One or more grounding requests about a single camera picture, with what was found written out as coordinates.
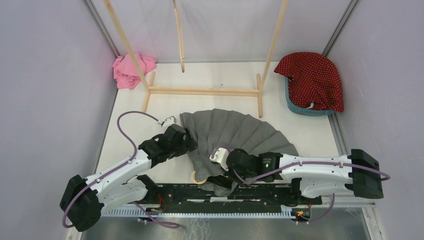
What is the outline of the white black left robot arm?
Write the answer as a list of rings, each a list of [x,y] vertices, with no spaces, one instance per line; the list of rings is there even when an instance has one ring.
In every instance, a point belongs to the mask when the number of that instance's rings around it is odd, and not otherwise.
[[[163,133],[135,146],[131,155],[107,170],[87,177],[73,176],[59,203],[62,225],[84,232],[122,205],[141,200],[154,202],[158,191],[144,172],[196,149],[190,129],[171,124]]]

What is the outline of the grey pleated skirt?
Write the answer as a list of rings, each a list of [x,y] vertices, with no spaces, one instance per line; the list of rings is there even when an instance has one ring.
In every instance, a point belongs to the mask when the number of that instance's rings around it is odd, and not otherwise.
[[[266,121],[233,110],[212,109],[180,114],[181,124],[189,127],[197,149],[187,155],[194,168],[194,179],[201,189],[219,197],[229,196],[238,183],[223,176],[220,165],[210,161],[216,148],[243,149],[250,155],[266,152],[296,156],[296,147]]]

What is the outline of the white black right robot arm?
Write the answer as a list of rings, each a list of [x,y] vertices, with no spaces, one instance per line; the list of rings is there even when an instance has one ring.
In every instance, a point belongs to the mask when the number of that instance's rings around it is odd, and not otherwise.
[[[225,152],[218,163],[228,176],[242,184],[290,181],[292,188],[288,196],[295,204],[340,193],[352,193],[364,199],[382,199],[382,182],[391,178],[380,170],[379,162],[362,149],[324,158],[277,152],[255,156],[236,148]]]

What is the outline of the red polka dot cloth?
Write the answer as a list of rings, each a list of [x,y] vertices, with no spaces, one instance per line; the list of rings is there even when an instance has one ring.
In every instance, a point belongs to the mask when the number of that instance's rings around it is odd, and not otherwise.
[[[290,100],[313,110],[345,110],[342,81],[336,65],[317,52],[294,52],[284,56],[274,69],[290,79]]]

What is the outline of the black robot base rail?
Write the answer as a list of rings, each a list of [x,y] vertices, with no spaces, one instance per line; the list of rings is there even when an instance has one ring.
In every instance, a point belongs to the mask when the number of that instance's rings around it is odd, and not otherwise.
[[[321,197],[303,197],[288,184],[237,186],[230,195],[218,196],[196,184],[167,183],[137,201],[143,207],[160,207],[166,214],[266,214],[322,203]]]

